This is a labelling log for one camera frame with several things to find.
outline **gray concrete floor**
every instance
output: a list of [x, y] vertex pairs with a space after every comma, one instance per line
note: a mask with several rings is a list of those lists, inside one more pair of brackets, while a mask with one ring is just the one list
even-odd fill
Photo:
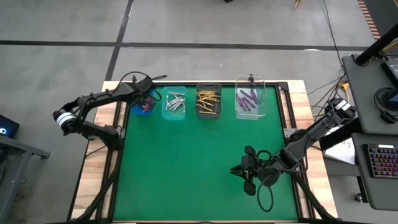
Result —
[[[337, 45], [374, 42], [356, 0], [326, 3]], [[126, 6], [127, 0], [0, 0], [0, 40], [115, 42]], [[303, 0], [296, 11], [293, 6], [293, 0], [135, 0], [123, 41], [332, 46], [322, 1]], [[100, 91], [112, 51], [0, 45], [0, 113], [21, 124], [18, 140], [52, 152], [48, 161], [32, 160], [25, 199], [15, 203], [13, 218], [66, 219], [87, 141], [62, 136], [51, 114], [79, 95]], [[335, 51], [122, 48], [112, 80], [131, 70], [167, 74], [169, 80], [231, 80], [254, 73], [305, 80], [310, 92], [338, 78], [339, 69]], [[309, 95], [311, 104], [330, 87]], [[356, 193], [355, 182], [330, 181], [341, 218], [376, 223], [398, 218], [353, 203], [347, 189]]]

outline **black table leg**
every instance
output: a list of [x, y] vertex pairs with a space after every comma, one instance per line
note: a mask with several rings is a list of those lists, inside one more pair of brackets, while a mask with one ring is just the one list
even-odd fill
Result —
[[365, 187], [362, 183], [362, 178], [361, 177], [356, 177], [356, 180], [358, 181], [358, 185], [359, 185], [359, 194], [361, 194], [361, 200], [363, 203], [367, 203], [368, 202], [368, 198], [366, 197], [366, 192], [365, 192]]
[[336, 131], [321, 138], [319, 143], [322, 152], [346, 139], [349, 139], [353, 133], [362, 133], [362, 127], [361, 123], [359, 122], [359, 118], [355, 118], [351, 123], [346, 124]]

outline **black cable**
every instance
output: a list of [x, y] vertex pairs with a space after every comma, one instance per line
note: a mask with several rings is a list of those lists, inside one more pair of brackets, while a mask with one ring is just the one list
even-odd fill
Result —
[[[274, 157], [272, 156], [272, 154], [271, 154], [269, 151], [267, 151], [267, 150], [260, 150], [260, 151], [258, 151], [257, 154], [256, 154], [256, 159], [258, 159], [262, 153], [268, 154], [267, 162], [263, 165], [263, 168], [264, 168], [264, 167], [268, 164], [268, 162], [270, 162], [271, 159], [274, 158]], [[268, 209], [265, 209], [265, 208], [262, 206], [261, 201], [260, 201], [260, 190], [261, 190], [261, 187], [264, 185], [264, 182], [265, 182], [269, 177], [270, 177], [270, 175], [269, 175], [268, 177], [266, 177], [264, 180], [262, 180], [262, 182], [261, 182], [259, 188], [257, 189], [257, 203], [259, 204], [261, 210], [264, 211], [264, 212], [270, 212], [270, 211], [272, 210], [272, 208], [274, 208], [274, 194], [272, 193], [271, 187], [268, 187], [269, 194], [271, 195], [271, 205], [269, 206], [269, 208], [268, 208]]]
[[325, 108], [325, 106], [328, 104], [328, 102], [329, 102], [329, 100], [330, 100], [330, 98], [331, 98], [333, 92], [335, 92], [335, 94], [333, 95], [333, 97], [335, 97], [335, 96], [338, 94], [337, 91], [338, 91], [339, 82], [342, 81], [342, 79], [343, 79], [345, 76], [346, 76], [346, 75], [343, 75], [343, 76], [339, 79], [339, 81], [338, 81], [337, 84], [335, 85], [334, 91], [332, 91], [332, 92], [330, 93], [330, 95], [329, 95], [328, 99], [326, 100], [325, 104], [322, 106], [322, 108], [319, 110], [318, 114], [317, 114], [316, 117], [314, 118], [314, 121], [317, 121], [317, 119], [318, 119], [320, 113], [321, 113], [322, 110]]
[[86, 155], [86, 158], [89, 156], [89, 155], [91, 155], [91, 154], [93, 154], [93, 153], [96, 153], [96, 152], [98, 152], [99, 150], [101, 150], [101, 149], [103, 149], [103, 148], [105, 148], [106, 146], [102, 146], [102, 147], [99, 147], [99, 148], [97, 148], [97, 149], [95, 149], [94, 151], [92, 151], [92, 152], [90, 152], [89, 154], [87, 154]]
[[265, 182], [269, 177], [270, 177], [270, 175], [269, 175], [268, 177], [266, 177], [266, 178], [261, 182], [259, 188], [257, 189], [257, 203], [259, 204], [261, 210], [264, 211], [264, 212], [270, 212], [270, 211], [274, 208], [274, 194], [272, 193], [271, 187], [268, 187], [269, 194], [270, 194], [270, 196], [271, 196], [271, 204], [269, 205], [269, 208], [268, 208], [268, 209], [265, 209], [265, 208], [262, 206], [261, 201], [260, 201], [260, 190], [261, 190], [261, 187], [264, 185], [264, 182]]
[[339, 61], [339, 63], [340, 63], [340, 66], [343, 68], [343, 62], [341, 62], [341, 60], [340, 60], [340, 58], [341, 58], [341, 57], [340, 57], [340, 53], [339, 53], [339, 51], [338, 51], [338, 49], [337, 49], [335, 36], [333, 35], [333, 29], [331, 28], [330, 18], [329, 18], [329, 10], [328, 10], [328, 6], [326, 5], [326, 0], [323, 0], [323, 4], [325, 5], [326, 16], [327, 16], [327, 23], [328, 23], [328, 26], [329, 26], [329, 31], [330, 31], [331, 38], [333, 39], [333, 44], [335, 45], [335, 49], [336, 49], [336, 52], [337, 52], [338, 61]]
[[310, 105], [312, 108], [317, 107], [317, 108], [322, 108], [321, 106], [315, 106], [315, 105]]
[[[138, 71], [127, 72], [127, 73], [124, 74], [124, 75], [122, 76], [122, 78], [119, 80], [118, 85], [116, 86], [116, 88], [113, 90], [112, 93], [114, 93], [114, 92], [120, 87], [120, 85], [121, 85], [122, 81], [124, 80], [124, 78], [126, 78], [126, 77], [127, 77], [128, 75], [130, 75], [130, 74], [141, 74], [141, 75], [144, 75], [144, 76], [150, 78], [150, 76], [147, 75], [147, 74], [145, 74], [144, 72], [138, 72]], [[152, 80], [160, 80], [160, 79], [163, 79], [163, 78], [166, 78], [166, 77], [167, 77], [167, 75], [161, 75], [161, 76], [152, 78]]]
[[340, 78], [341, 78], [341, 77], [338, 77], [338, 78], [336, 78], [335, 80], [332, 80], [331, 82], [328, 82], [328, 83], [326, 83], [326, 84], [324, 84], [324, 85], [322, 85], [322, 86], [320, 86], [320, 87], [318, 87], [318, 88], [312, 90], [312, 91], [311, 91], [310, 93], [308, 93], [307, 95], [310, 95], [310, 94], [312, 94], [312, 93], [315, 93], [316, 91], [322, 89], [323, 87], [325, 87], [325, 86], [327, 86], [327, 85], [329, 85], [329, 84], [332, 84], [333, 82], [339, 80]]
[[[119, 139], [121, 139], [121, 132], [122, 132], [122, 130], [123, 130], [123, 127], [120, 126], [120, 125], [117, 125], [116, 128], [120, 128]], [[87, 157], [88, 157], [89, 155], [91, 155], [91, 154], [94, 154], [94, 153], [98, 152], [99, 150], [101, 150], [101, 149], [103, 149], [103, 148], [105, 148], [105, 147], [106, 147], [106, 146], [101, 146], [101, 147], [95, 149], [94, 151], [92, 151], [92, 152], [90, 152], [89, 154], [87, 154], [87, 155], [85, 156], [85, 158], [87, 158]]]

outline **computer monitor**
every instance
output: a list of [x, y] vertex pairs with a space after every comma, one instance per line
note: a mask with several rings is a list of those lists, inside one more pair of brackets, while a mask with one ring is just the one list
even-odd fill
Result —
[[0, 134], [9, 138], [14, 138], [19, 124], [3, 115], [0, 115]]

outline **wooden table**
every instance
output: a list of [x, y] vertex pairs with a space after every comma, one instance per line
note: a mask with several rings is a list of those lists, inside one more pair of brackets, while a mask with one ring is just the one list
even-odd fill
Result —
[[[270, 81], [270, 82], [287, 82], [289, 85], [290, 100], [292, 102], [293, 114], [295, 117], [295, 124], [299, 129], [306, 129], [313, 123], [312, 112], [310, 109], [310, 103], [308, 102], [307, 92], [305, 90], [305, 85], [303, 80], [287, 80], [287, 81]], [[104, 82], [103, 91], [105, 89], [113, 89], [116, 87], [118, 82], [109, 81]], [[291, 127], [291, 122], [289, 119], [289, 112], [287, 109], [287, 98], [284, 92], [281, 91], [281, 100], [284, 107], [284, 113], [286, 118], [287, 127]], [[97, 109], [95, 116], [95, 124], [103, 126], [105, 124], [112, 125], [113, 117], [115, 113], [116, 104], [112, 103], [109, 105], [102, 106]], [[122, 105], [121, 115], [119, 117], [119, 125], [122, 125], [124, 117], [124, 107]], [[100, 140], [90, 141], [87, 149], [87, 154], [103, 146]], [[106, 160], [107, 149], [104, 148], [85, 159], [83, 164], [83, 169], [81, 172], [81, 177], [79, 180], [79, 185], [77, 188], [76, 199], [73, 204], [73, 209], [71, 210], [71, 218], [79, 217], [87, 208], [87, 206], [95, 198], [96, 194], [100, 190], [101, 179], [103, 177], [104, 164]], [[333, 195], [329, 185], [328, 176], [326, 173], [325, 163], [323, 162], [322, 153], [315, 148], [310, 148], [308, 150], [308, 171], [307, 171], [308, 182], [310, 184], [311, 191], [315, 194], [316, 198], [320, 203], [326, 208], [326, 210], [337, 217], [337, 211], [335, 207], [335, 202], [333, 200]], [[106, 211], [108, 211], [108, 204], [110, 196], [110, 190], [105, 198], [105, 204], [103, 208], [103, 215], [106, 216]], [[305, 197], [303, 193], [300, 192], [300, 200], [302, 205], [302, 210], [304, 217], [308, 217], [308, 210], [305, 204]]]

